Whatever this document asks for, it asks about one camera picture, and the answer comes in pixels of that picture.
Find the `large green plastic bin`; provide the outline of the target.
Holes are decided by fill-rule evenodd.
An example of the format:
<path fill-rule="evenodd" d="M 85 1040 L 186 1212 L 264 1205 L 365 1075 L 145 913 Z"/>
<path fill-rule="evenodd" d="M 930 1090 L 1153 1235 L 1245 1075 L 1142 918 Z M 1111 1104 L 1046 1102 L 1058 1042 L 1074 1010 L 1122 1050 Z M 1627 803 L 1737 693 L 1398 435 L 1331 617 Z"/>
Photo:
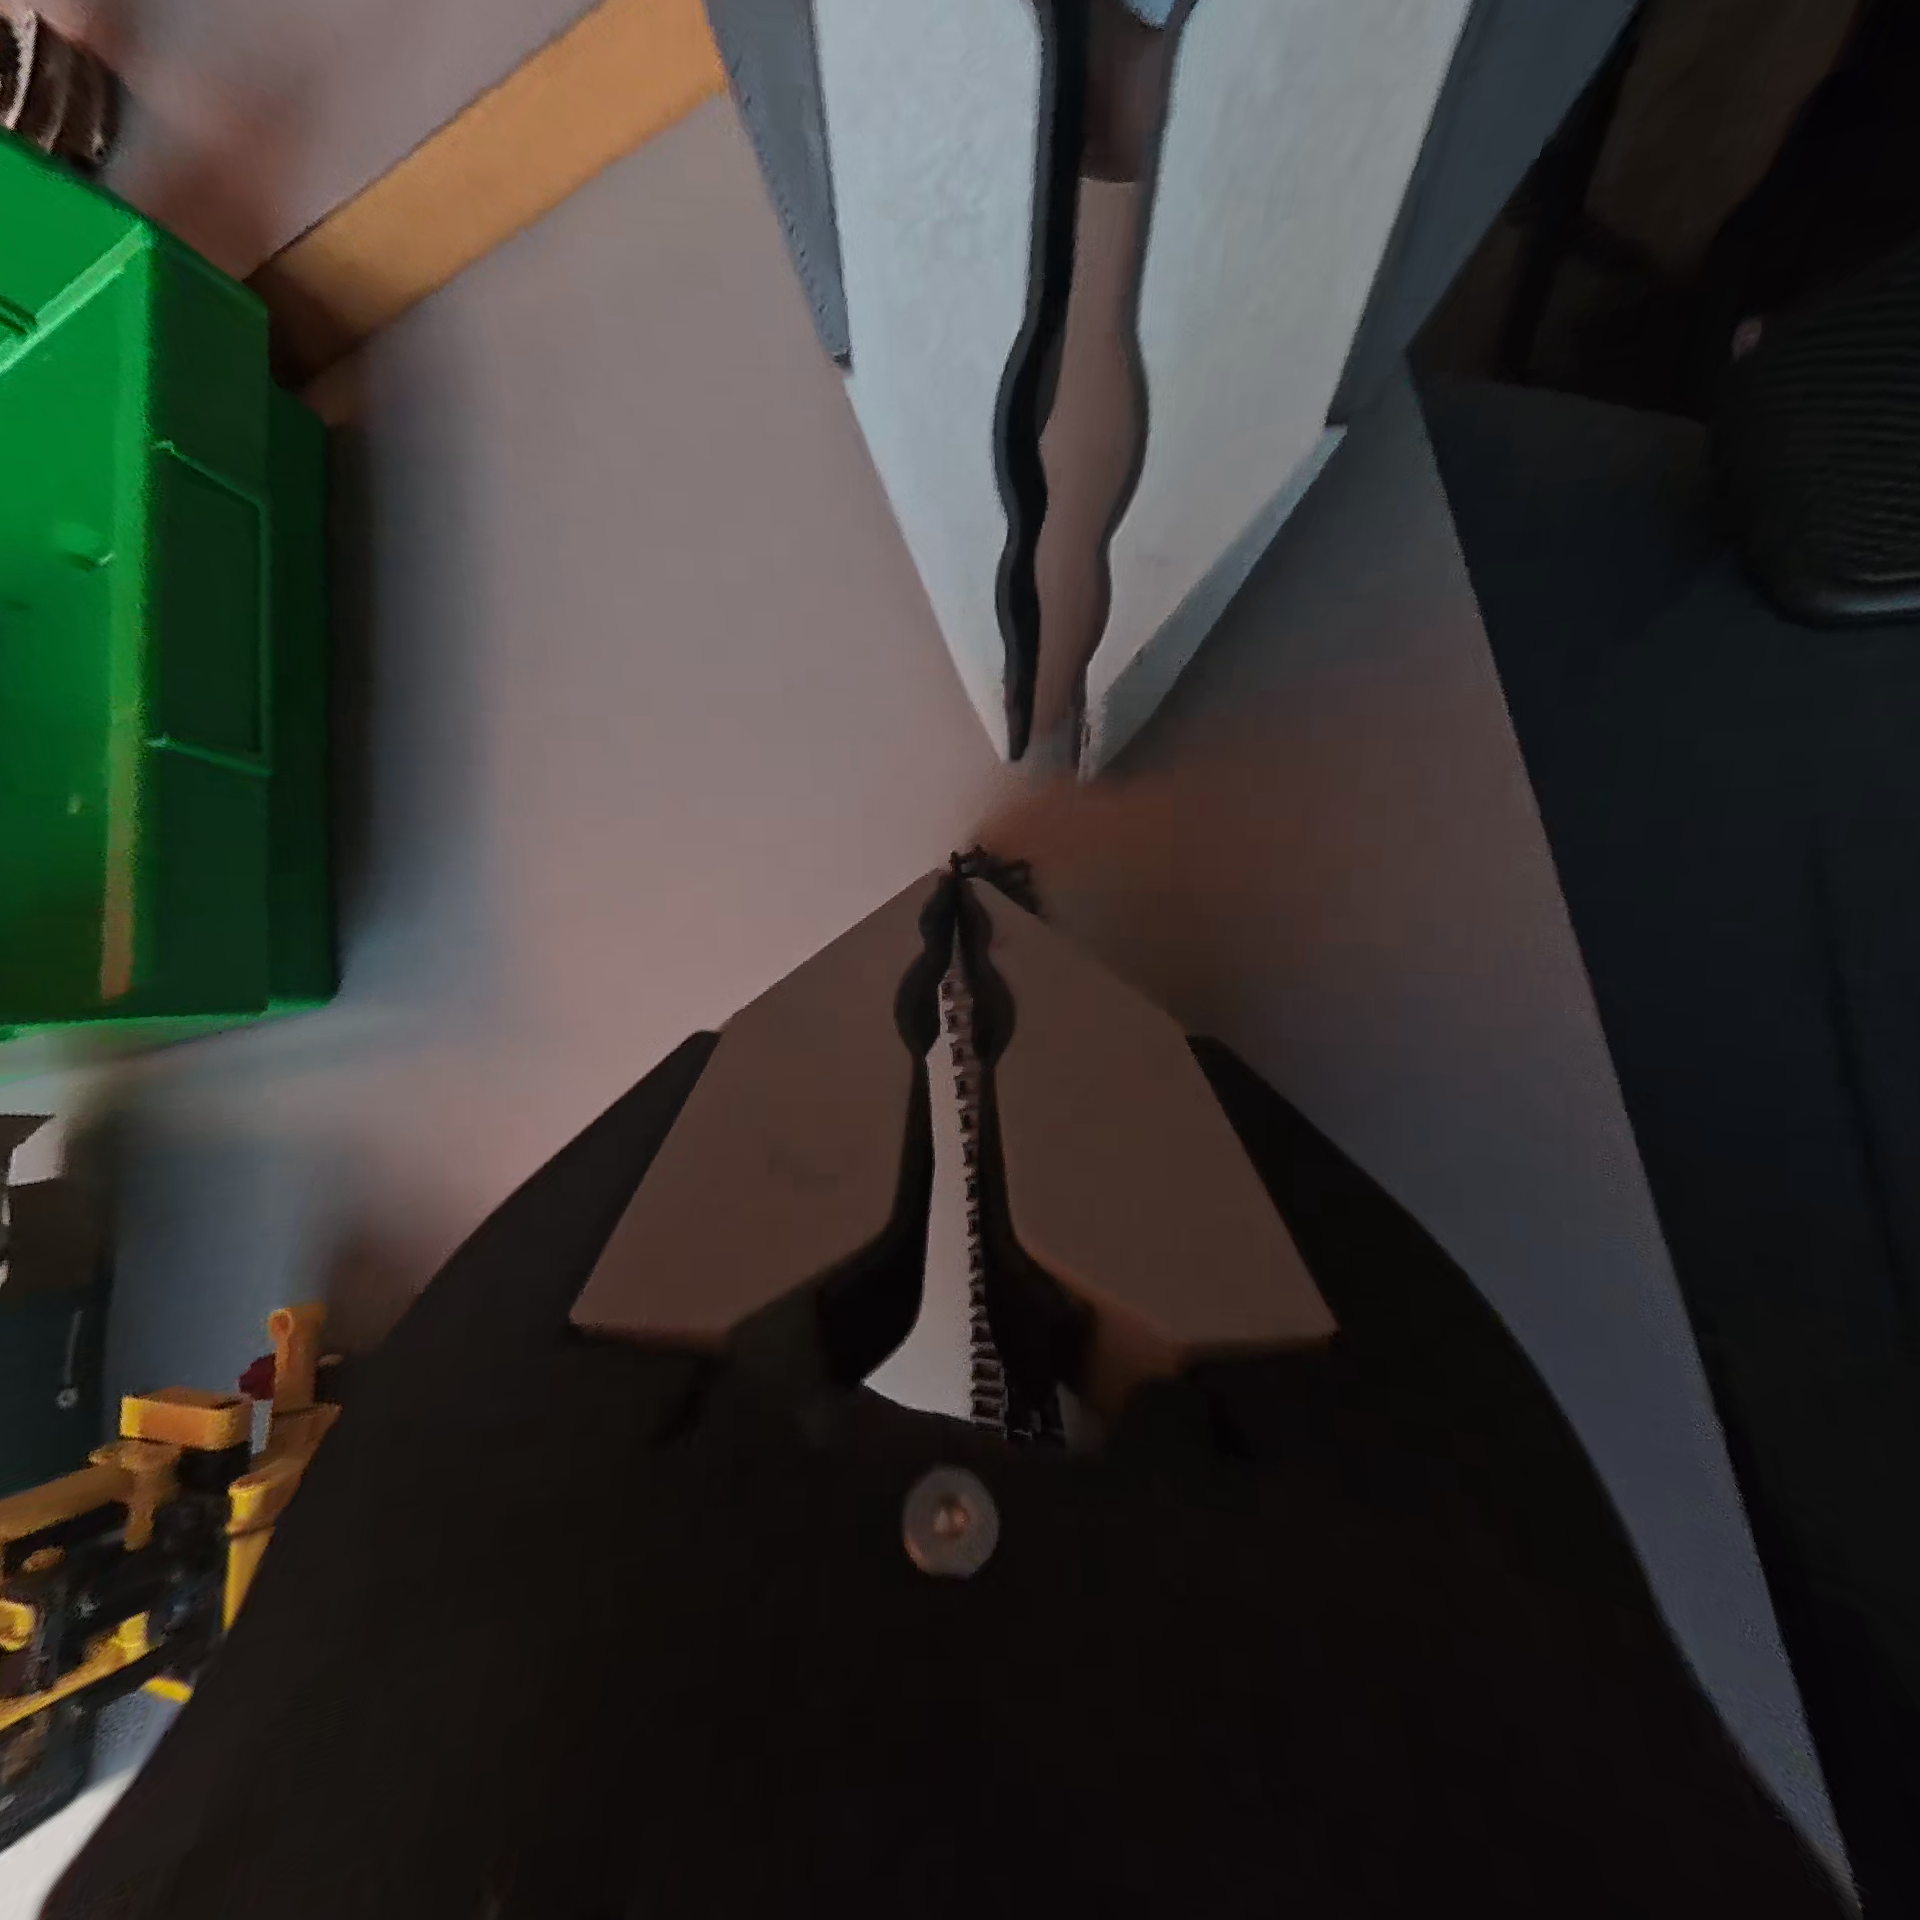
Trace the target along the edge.
<path fill-rule="evenodd" d="M 3 153 L 5 1081 L 339 989 L 324 421 L 249 287 Z"/>

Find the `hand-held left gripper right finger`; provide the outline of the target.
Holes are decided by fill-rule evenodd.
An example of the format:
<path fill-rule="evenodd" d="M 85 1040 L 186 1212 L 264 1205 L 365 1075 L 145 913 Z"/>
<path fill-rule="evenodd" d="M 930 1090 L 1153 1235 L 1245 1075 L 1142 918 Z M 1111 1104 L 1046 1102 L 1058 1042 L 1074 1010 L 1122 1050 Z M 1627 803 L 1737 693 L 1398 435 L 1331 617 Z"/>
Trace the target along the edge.
<path fill-rule="evenodd" d="M 1333 1346 L 1336 1315 L 1183 1024 L 960 873 L 977 1317 L 1007 1416 Z"/>

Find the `black office chair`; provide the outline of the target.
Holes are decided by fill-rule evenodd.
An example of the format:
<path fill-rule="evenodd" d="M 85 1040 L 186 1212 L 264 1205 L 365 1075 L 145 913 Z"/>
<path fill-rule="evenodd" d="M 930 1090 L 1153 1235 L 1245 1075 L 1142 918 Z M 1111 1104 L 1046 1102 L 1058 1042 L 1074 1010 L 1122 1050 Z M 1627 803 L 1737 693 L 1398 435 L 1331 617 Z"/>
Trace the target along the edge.
<path fill-rule="evenodd" d="M 1755 323 L 1711 428 L 1739 558 L 1816 628 L 1918 611 L 1918 251 Z"/>

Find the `yellow lego bulldozer model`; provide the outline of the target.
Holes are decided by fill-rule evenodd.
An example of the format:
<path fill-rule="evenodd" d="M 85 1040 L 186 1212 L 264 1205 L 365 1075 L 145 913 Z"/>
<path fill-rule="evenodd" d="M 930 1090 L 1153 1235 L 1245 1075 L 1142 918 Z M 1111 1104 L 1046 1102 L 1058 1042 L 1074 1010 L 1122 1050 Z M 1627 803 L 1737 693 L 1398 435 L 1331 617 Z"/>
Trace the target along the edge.
<path fill-rule="evenodd" d="M 340 1417 L 320 1301 L 276 1307 L 230 1392 L 121 1400 L 82 1467 L 3 1499 L 3 1843 L 89 1788 L 123 1704 L 185 1706 Z"/>

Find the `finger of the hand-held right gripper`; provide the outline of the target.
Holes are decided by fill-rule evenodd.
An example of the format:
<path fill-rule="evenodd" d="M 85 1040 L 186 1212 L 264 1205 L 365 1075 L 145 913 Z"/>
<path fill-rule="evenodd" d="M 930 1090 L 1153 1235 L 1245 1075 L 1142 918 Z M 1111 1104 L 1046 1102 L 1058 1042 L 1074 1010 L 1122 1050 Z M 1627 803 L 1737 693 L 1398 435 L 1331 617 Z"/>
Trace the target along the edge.
<path fill-rule="evenodd" d="M 1042 400 L 1072 282 L 1086 11 L 705 9 L 939 634 L 1016 761 L 1037 722 Z"/>
<path fill-rule="evenodd" d="M 1163 705 L 1540 157 L 1624 2 L 1206 2 L 1178 23 L 1077 772 Z"/>

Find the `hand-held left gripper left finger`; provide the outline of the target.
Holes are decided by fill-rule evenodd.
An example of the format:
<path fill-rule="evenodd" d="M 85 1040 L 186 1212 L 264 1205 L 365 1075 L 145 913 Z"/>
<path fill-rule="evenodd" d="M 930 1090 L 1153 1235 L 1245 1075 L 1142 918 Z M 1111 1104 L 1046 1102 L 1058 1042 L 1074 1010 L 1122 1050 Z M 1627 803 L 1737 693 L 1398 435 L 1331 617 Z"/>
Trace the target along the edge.
<path fill-rule="evenodd" d="M 954 876 L 912 880 L 712 1038 L 573 1307 L 581 1332 L 854 1388 L 921 1313 Z"/>

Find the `dark lego set box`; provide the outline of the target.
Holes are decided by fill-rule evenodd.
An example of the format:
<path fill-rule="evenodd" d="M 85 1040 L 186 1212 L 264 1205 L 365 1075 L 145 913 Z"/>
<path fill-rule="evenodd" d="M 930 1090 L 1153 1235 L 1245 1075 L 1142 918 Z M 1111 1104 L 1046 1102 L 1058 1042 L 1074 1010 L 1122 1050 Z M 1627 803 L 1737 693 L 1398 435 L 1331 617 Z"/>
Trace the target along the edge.
<path fill-rule="evenodd" d="M 45 1115 L 3 1115 L 3 1493 L 74 1471 L 106 1435 L 112 1259 L 104 1207 L 69 1174 L 21 1179 Z"/>

